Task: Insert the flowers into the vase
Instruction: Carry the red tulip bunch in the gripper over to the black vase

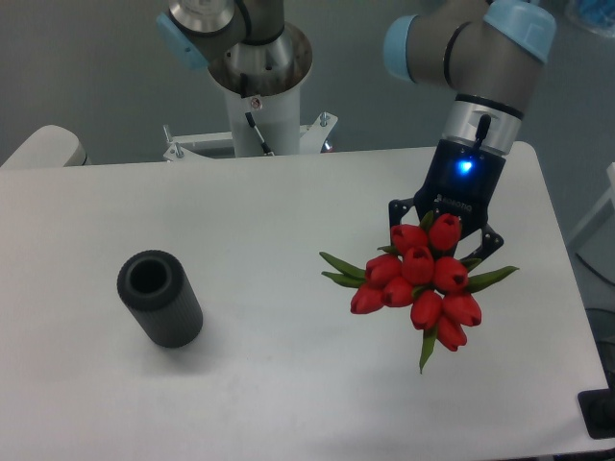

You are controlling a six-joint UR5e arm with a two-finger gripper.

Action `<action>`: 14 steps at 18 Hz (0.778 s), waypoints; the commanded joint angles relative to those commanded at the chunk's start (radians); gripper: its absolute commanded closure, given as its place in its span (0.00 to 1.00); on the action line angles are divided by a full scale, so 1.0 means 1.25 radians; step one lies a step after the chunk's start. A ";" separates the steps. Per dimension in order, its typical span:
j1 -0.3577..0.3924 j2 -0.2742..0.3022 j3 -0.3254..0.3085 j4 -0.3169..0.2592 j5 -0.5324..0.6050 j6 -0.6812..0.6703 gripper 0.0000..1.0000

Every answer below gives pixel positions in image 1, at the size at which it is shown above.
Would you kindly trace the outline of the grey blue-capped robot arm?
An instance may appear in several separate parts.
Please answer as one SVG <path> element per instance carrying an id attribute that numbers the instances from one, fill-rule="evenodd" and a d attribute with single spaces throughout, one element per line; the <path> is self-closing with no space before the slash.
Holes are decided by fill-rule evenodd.
<path id="1" fill-rule="evenodd" d="M 224 92 L 237 157 L 324 149 L 335 120 L 322 113 L 311 126 L 300 125 L 312 50 L 285 19 L 282 2 L 172 1 L 156 24 L 177 59 L 206 69 Z M 554 18 L 534 1 L 448 1 L 432 14 L 390 25 L 382 47 L 387 72 L 455 91 L 427 177 L 411 198 L 390 202 L 391 225 L 410 211 L 451 213 L 463 236 L 480 233 L 475 258 L 502 247 L 488 207 L 555 30 Z"/>

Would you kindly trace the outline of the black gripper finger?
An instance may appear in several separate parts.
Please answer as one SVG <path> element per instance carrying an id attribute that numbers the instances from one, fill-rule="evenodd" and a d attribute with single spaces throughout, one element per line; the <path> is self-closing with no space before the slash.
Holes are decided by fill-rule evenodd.
<path id="1" fill-rule="evenodd" d="M 461 260 L 480 259 L 485 261 L 489 256 L 497 252 L 504 245 L 504 238 L 494 231 L 488 224 L 480 227 L 480 245 Z"/>
<path id="2" fill-rule="evenodd" d="M 388 224 L 389 232 L 393 228 L 402 224 L 403 218 L 414 207 L 414 199 L 394 199 L 388 203 Z"/>

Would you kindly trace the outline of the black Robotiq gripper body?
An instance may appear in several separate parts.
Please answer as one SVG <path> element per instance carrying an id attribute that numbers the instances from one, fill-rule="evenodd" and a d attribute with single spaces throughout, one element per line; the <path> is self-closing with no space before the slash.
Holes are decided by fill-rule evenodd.
<path id="1" fill-rule="evenodd" d="M 425 181 L 413 197 L 418 217 L 430 211 L 450 213 L 461 218 L 464 229 L 482 228 L 504 165 L 501 156 L 440 140 Z"/>

